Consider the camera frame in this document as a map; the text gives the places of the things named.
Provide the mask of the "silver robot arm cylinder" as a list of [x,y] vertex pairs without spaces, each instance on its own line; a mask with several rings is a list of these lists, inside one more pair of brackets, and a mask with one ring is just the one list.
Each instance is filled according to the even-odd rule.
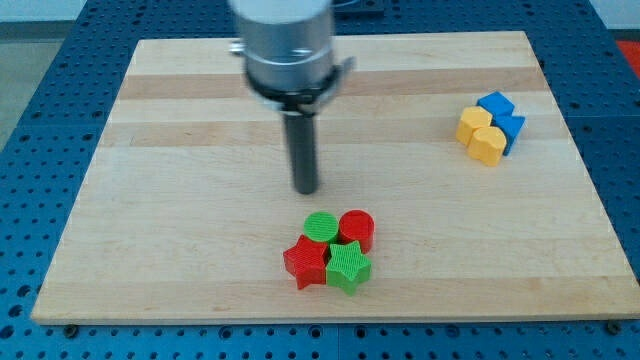
[[252,92],[286,115],[313,116],[337,95],[355,59],[335,61],[331,0],[230,0]]

